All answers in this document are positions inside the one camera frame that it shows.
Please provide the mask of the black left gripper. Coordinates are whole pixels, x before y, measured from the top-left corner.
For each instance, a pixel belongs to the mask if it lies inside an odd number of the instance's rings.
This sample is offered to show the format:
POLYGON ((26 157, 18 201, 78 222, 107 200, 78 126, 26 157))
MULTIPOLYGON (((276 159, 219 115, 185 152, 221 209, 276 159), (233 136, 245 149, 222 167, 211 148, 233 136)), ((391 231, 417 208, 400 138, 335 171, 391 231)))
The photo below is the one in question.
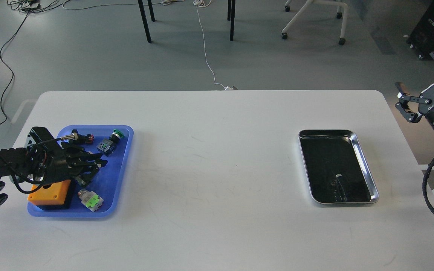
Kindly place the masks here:
POLYGON ((44 185, 64 180, 74 180, 80 186, 88 186, 107 160, 98 160, 102 153, 90 153, 82 146, 66 146, 46 150, 49 162, 44 174, 44 185))

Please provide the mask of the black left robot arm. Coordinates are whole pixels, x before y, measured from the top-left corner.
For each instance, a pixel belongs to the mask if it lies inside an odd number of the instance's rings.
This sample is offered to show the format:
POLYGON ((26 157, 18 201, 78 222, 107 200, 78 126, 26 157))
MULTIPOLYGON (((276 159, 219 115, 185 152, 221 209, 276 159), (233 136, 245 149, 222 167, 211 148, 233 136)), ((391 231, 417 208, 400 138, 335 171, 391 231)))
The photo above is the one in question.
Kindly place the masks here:
POLYGON ((45 127, 29 131, 26 146, 0 149, 0 206, 8 196, 2 193, 9 176, 19 192, 33 195, 55 183, 75 181, 81 187, 91 184, 100 168, 107 165, 102 153, 90 153, 80 143, 92 143, 93 136, 72 134, 54 138, 45 127))

